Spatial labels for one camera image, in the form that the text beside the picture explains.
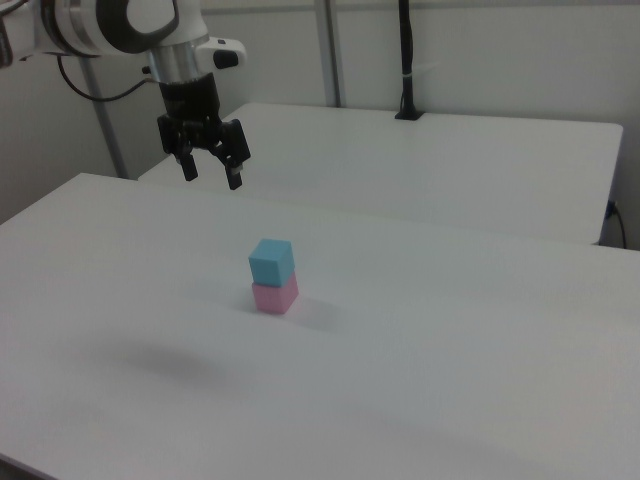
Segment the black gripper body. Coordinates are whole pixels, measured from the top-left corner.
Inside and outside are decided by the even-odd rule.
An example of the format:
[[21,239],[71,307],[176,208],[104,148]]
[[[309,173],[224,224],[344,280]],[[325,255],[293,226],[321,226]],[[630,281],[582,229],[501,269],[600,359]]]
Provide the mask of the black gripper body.
[[158,117],[164,149],[218,149],[224,144],[226,128],[212,73],[182,83],[160,83],[159,88],[166,109]]

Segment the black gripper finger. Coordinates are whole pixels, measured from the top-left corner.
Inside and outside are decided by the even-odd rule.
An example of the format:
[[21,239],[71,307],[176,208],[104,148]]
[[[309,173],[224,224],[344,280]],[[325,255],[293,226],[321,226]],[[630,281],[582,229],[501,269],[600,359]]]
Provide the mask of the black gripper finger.
[[241,122],[234,119],[221,123],[217,128],[217,140],[212,154],[224,166],[229,188],[237,190],[242,186],[243,164],[251,157]]
[[187,182],[196,179],[198,171],[192,155],[191,136],[183,123],[169,115],[158,117],[157,123],[164,152],[174,156]]

